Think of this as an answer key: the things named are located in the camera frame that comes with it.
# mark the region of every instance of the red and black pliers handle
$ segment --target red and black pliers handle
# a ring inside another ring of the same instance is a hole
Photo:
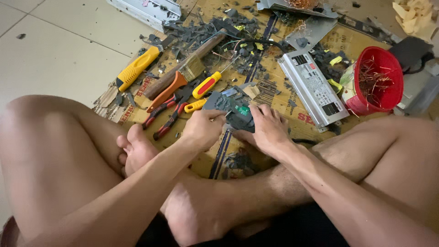
[[[162,136],[164,136],[168,131],[171,129],[171,127],[175,124],[180,114],[184,111],[184,107],[187,106],[189,103],[186,102],[187,99],[183,98],[180,100],[180,102],[175,107],[174,113],[172,113],[172,116],[169,118],[169,120],[152,136],[154,140],[159,140]]]
[[[154,111],[152,111],[149,114],[148,118],[143,122],[142,124],[143,130],[146,130],[160,113],[162,113],[166,109],[173,107],[179,100],[180,98],[178,98],[178,96],[174,94],[172,98],[170,98],[166,102],[162,103],[159,107],[154,109]]]

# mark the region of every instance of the small yellow screwdriver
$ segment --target small yellow screwdriver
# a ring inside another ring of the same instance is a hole
[[[227,65],[226,68],[224,68],[221,72],[215,72],[212,76],[207,77],[198,87],[194,89],[192,92],[192,95],[194,98],[199,99],[203,97],[214,85],[215,83],[221,79],[221,74],[230,66],[232,65],[236,59],[238,59],[241,55],[237,56],[229,65]]]

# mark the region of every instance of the pliers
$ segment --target pliers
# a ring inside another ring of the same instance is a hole
[[[154,109],[149,114],[148,118],[142,124],[143,129],[146,130],[151,125],[151,123],[156,119],[156,117],[160,115],[160,113],[162,113],[164,110],[169,109],[174,105],[176,105],[174,113],[172,113],[169,120],[157,132],[154,133],[153,138],[154,140],[157,141],[166,133],[168,133],[168,131],[174,125],[175,121],[177,121],[180,114],[184,111],[184,107],[188,105],[187,101],[191,97],[192,91],[199,84],[200,84],[200,80],[194,80],[188,85],[184,86],[179,91],[175,92],[172,98],[162,103],[159,107]]]

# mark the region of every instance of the brush bristles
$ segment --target brush bristles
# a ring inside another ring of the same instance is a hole
[[[205,67],[198,56],[191,56],[181,67],[179,72],[184,76],[186,81],[195,80],[204,71]]]

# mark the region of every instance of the red bucket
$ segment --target red bucket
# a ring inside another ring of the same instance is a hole
[[[381,105],[376,105],[376,102],[367,102],[363,93],[360,90],[359,74],[360,65],[362,62],[373,59],[376,66],[374,72],[386,73],[386,76],[392,81],[392,85],[385,90],[374,91],[374,96],[377,102]],[[349,67],[340,84],[344,82],[345,89],[343,91],[342,99],[346,107],[357,116],[365,116],[376,112],[391,111],[403,97],[404,80],[403,72],[398,60],[389,51],[382,48],[371,46],[364,49],[358,60]]]

